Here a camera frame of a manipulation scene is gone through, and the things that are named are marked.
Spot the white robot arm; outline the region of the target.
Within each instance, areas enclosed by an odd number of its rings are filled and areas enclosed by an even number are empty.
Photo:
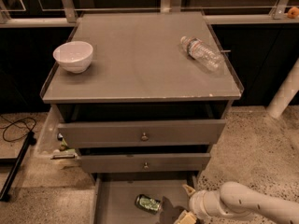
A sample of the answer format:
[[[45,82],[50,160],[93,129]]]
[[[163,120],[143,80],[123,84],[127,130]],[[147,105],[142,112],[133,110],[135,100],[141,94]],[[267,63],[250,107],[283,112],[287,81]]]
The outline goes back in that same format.
[[[298,92],[295,65],[268,107],[235,107],[206,170],[187,187],[179,224],[298,224]]]

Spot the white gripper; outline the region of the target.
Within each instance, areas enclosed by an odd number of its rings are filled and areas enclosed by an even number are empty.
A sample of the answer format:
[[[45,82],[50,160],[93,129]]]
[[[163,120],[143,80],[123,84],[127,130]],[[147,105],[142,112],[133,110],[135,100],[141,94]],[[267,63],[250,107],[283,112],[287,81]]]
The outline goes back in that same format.
[[[189,200],[191,212],[182,211],[174,224],[195,224],[196,217],[206,219],[208,217],[220,217],[223,214],[220,193],[218,191],[201,190],[196,192],[193,187],[187,184],[183,184],[182,187],[186,191],[186,194],[191,197]]]

